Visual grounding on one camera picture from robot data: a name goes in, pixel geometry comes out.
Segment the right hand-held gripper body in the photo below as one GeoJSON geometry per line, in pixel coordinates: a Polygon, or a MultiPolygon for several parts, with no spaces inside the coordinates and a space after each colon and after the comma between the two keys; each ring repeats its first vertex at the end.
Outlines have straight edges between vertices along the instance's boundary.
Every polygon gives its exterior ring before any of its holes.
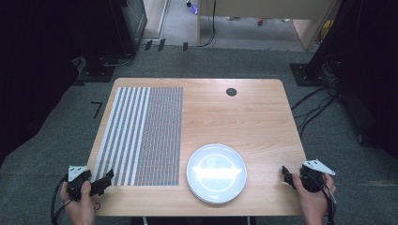
{"type": "Polygon", "coordinates": [[[335,171],[319,159],[303,161],[302,167],[299,169],[302,185],[307,191],[312,193],[322,190],[324,185],[324,173],[334,175],[335,171]]]}

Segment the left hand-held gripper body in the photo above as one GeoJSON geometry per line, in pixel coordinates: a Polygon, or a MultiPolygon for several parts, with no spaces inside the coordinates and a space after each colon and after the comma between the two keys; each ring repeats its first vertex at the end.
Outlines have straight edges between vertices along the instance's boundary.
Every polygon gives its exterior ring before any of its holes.
{"type": "Polygon", "coordinates": [[[86,166],[69,166],[67,193],[73,201],[84,201],[90,197],[91,171],[86,166]]]}

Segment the person's left hand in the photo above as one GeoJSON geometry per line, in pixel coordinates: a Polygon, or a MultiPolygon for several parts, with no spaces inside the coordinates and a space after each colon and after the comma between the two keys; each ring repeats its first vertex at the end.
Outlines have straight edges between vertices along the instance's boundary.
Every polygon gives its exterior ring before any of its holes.
{"type": "Polygon", "coordinates": [[[63,182],[60,199],[65,206],[69,219],[73,225],[95,225],[95,204],[90,198],[91,184],[85,181],[81,187],[81,200],[72,201],[68,194],[68,183],[63,182]]]}

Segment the person's right hand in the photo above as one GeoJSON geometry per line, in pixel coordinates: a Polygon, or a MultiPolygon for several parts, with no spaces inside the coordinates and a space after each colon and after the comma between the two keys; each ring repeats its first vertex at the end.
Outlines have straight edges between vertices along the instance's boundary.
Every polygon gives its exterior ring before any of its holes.
{"type": "Polygon", "coordinates": [[[321,191],[316,193],[307,191],[297,174],[293,173],[292,178],[298,193],[304,224],[324,225],[324,215],[329,208],[325,195],[321,191]]]}

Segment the striped woven placemat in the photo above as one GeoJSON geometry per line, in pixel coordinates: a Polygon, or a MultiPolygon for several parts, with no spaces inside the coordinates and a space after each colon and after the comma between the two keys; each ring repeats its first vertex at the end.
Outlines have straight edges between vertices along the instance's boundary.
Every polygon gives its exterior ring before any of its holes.
{"type": "Polygon", "coordinates": [[[115,186],[179,184],[183,89],[119,87],[92,178],[115,186]]]}

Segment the white round plate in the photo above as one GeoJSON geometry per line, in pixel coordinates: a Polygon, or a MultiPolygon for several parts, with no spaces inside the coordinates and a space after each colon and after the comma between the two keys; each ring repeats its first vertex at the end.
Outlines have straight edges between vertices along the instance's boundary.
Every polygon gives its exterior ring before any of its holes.
{"type": "Polygon", "coordinates": [[[246,164],[232,147],[211,143],[201,146],[191,155],[186,179],[191,192],[203,202],[228,203],[245,188],[246,164]]]}

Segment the black stand base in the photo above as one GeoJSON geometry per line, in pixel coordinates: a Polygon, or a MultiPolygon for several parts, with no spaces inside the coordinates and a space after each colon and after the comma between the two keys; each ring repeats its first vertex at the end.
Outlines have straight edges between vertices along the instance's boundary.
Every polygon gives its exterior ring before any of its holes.
{"type": "Polygon", "coordinates": [[[319,69],[311,68],[308,64],[292,63],[291,71],[297,86],[328,86],[329,83],[323,72],[319,69]]]}
{"type": "Polygon", "coordinates": [[[115,71],[115,67],[90,66],[82,56],[75,60],[75,66],[79,72],[77,82],[81,83],[109,83],[115,71]]]}

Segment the black curtain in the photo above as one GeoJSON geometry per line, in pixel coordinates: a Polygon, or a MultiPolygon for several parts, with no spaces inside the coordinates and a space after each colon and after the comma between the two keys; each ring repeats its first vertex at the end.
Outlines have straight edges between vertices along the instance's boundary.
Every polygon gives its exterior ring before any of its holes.
{"type": "Polygon", "coordinates": [[[398,159],[398,0],[343,0],[305,71],[327,63],[363,139],[398,159]]]}
{"type": "Polygon", "coordinates": [[[102,69],[110,0],[0,0],[0,167],[34,137],[79,76],[102,69]]]}

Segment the yellow object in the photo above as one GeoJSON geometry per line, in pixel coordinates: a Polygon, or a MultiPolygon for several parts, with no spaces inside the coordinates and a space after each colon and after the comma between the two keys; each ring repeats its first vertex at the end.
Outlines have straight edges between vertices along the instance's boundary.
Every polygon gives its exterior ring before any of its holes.
{"type": "Polygon", "coordinates": [[[323,27],[321,28],[320,32],[318,33],[318,36],[316,38],[316,42],[318,44],[321,44],[323,40],[325,39],[326,35],[328,34],[330,28],[332,27],[334,23],[334,20],[327,20],[323,27]]]}

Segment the dark glass cabinet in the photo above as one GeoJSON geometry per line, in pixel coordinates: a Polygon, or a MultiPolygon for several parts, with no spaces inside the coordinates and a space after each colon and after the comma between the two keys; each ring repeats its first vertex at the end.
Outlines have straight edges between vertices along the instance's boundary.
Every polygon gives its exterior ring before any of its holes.
{"type": "Polygon", "coordinates": [[[144,0],[120,0],[133,46],[138,47],[147,24],[144,0]]]}

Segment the light wooden desk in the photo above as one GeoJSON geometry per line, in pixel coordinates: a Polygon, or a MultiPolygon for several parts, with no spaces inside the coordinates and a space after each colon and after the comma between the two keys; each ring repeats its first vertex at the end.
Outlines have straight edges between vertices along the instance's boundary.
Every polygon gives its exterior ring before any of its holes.
{"type": "Polygon", "coordinates": [[[338,0],[196,0],[197,43],[206,16],[290,19],[304,50],[309,50],[338,0]]]}

